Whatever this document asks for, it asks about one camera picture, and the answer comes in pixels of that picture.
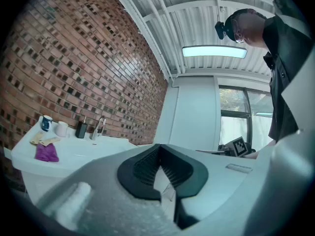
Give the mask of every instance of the ear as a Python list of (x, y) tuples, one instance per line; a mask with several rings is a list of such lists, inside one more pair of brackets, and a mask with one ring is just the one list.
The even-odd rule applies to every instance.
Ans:
[(255, 14), (256, 11), (254, 9), (247, 9), (247, 12), (250, 13), (250, 14)]

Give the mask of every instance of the white sink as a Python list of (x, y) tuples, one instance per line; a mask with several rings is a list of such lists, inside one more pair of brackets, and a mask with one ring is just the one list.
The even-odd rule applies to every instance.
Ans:
[[(37, 132), (42, 131), (41, 121), (42, 117), (11, 152), (12, 164), (22, 171), (26, 189), (33, 203), (56, 183), (88, 162), (137, 147), (128, 139), (108, 136), (98, 136), (93, 141), (90, 139), (90, 133), (86, 133), (83, 139), (78, 139), (75, 137), (75, 129), (68, 128), (67, 136), (59, 137), (61, 140), (54, 143), (59, 162), (40, 161), (35, 159), (36, 146), (32, 145), (30, 140)], [(56, 126), (57, 123), (53, 122), (51, 129), (42, 139), (58, 137), (55, 134)]]

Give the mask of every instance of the blue cup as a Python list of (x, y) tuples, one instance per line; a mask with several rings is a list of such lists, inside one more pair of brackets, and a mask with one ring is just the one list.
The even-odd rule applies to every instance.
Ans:
[(41, 122), (41, 129), (48, 131), (52, 125), (53, 119), (50, 116), (43, 116), (43, 121)]

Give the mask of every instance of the window pane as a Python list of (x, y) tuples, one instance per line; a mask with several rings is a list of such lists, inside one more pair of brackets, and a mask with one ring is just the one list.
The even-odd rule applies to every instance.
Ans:
[(260, 150), (271, 142), (268, 137), (273, 105), (269, 95), (248, 91), (252, 110), (252, 148)]
[(249, 112), (245, 94), (241, 90), (220, 89), (221, 110)]
[(247, 141), (247, 119), (221, 116), (220, 144), (243, 137)]

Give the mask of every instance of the soap dispenser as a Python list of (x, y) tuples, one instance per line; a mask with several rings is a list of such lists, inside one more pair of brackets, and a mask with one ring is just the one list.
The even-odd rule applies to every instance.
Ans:
[(84, 116), (83, 122), (79, 121), (77, 130), (75, 131), (75, 136), (77, 138), (84, 138), (85, 132), (87, 131), (88, 125), (85, 123), (86, 116)]

